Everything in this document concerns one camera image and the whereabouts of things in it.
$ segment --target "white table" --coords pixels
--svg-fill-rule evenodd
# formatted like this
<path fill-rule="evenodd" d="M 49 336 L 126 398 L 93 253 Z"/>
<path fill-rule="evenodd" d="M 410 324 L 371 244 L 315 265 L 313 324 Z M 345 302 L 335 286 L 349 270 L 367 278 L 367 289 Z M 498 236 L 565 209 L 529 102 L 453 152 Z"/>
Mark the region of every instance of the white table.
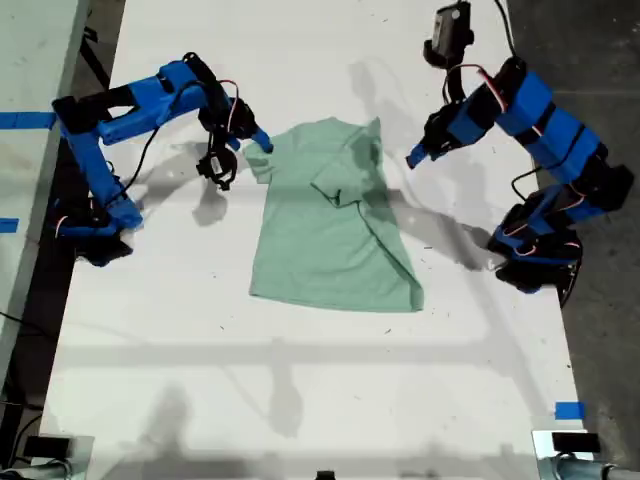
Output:
<path fill-rule="evenodd" d="M 5 0 L 0 8 L 0 111 L 50 112 L 68 95 L 88 0 Z M 22 317 L 49 198 L 57 129 L 0 130 L 0 218 L 18 231 L 0 233 L 0 311 Z M 18 325 L 0 316 L 0 382 Z"/>
<path fill-rule="evenodd" d="M 556 426 L 555 401 L 576 399 L 556 294 L 497 281 L 459 225 L 492 231 L 531 161 L 494 129 L 404 166 L 442 102 L 443 73 L 421 58 L 442 5 L 127 1 L 114 86 L 193 50 L 239 83 L 272 135 L 332 115 L 381 118 L 426 302 L 376 315 L 249 297 L 266 188 L 245 169 L 217 193 L 195 172 L 196 115 L 168 124 L 131 190 L 146 217 L 134 254 L 78 263 L 69 292 L 42 432 L 95 437 L 89 478 L 537 477 L 530 432 Z M 491 2 L 473 8 L 467 60 L 495 72 L 507 56 L 500 17 Z M 105 149 L 120 174 L 146 138 Z"/>

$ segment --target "robotic arm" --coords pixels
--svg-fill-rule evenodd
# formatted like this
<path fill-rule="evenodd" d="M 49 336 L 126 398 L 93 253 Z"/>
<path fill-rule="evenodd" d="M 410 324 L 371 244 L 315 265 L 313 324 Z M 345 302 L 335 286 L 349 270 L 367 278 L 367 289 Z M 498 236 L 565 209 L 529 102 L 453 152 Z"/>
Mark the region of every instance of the robotic arm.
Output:
<path fill-rule="evenodd" d="M 109 108 L 116 106 L 131 109 L 113 118 Z M 229 190 L 237 169 L 236 157 L 226 145 L 238 150 L 239 139 L 251 138 L 265 152 L 273 150 L 249 106 L 240 98 L 229 98 L 221 81 L 195 53 L 164 65 L 155 76 L 79 100 L 60 98 L 53 102 L 53 109 L 92 197 L 85 202 L 57 200 L 51 220 L 57 226 L 56 235 L 72 237 L 77 253 L 99 266 L 131 253 L 119 233 L 138 227 L 142 216 L 126 192 L 164 123 L 199 110 L 198 119 L 209 132 L 209 148 L 196 168 L 222 190 Z M 125 187 L 109 168 L 99 141 L 112 145 L 150 131 L 136 173 Z M 218 169 L 212 164 L 214 159 Z"/>
<path fill-rule="evenodd" d="M 582 259 L 582 244 L 568 227 L 622 207 L 634 177 L 625 166 L 607 165 L 608 150 L 600 139 L 558 108 L 549 87 L 516 56 L 504 63 L 495 78 L 479 67 L 486 82 L 465 98 L 458 74 L 465 66 L 461 65 L 464 48 L 470 43 L 464 39 L 473 39 L 469 14 L 467 2 L 438 11 L 434 40 L 425 43 L 425 58 L 448 70 L 452 102 L 429 116 L 424 137 L 407 163 L 414 168 L 425 158 L 436 160 L 476 143 L 496 123 L 519 142 L 539 165 L 525 175 L 544 168 L 558 184 L 526 199 L 521 196 L 523 203 L 509 211 L 487 247 L 506 258 L 496 273 L 500 280 L 528 293 L 555 285 L 564 304 Z M 446 55 L 452 61 L 434 64 L 434 57 Z"/>

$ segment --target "blue tape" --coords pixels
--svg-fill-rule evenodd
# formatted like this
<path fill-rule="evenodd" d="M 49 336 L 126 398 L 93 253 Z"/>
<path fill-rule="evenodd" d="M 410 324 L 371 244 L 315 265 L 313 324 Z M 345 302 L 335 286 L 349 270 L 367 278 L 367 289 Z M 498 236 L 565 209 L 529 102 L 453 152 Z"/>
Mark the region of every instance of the blue tape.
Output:
<path fill-rule="evenodd" d="M 18 221 L 17 218 L 0 218 L 0 233 L 16 233 Z"/>
<path fill-rule="evenodd" d="M 56 123 L 53 112 L 0 112 L 0 130 L 24 130 L 46 128 Z"/>
<path fill-rule="evenodd" d="M 556 420 L 583 420 L 582 402 L 556 402 Z"/>

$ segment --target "green t-shirt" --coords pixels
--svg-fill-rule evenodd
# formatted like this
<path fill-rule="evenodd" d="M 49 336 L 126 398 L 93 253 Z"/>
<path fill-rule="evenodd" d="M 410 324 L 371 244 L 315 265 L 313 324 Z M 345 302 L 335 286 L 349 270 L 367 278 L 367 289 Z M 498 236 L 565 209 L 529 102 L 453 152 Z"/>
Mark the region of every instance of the green t-shirt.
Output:
<path fill-rule="evenodd" d="M 381 164 L 380 121 L 298 125 L 245 157 L 269 191 L 252 295 L 339 310 L 414 312 L 424 294 L 402 245 Z"/>

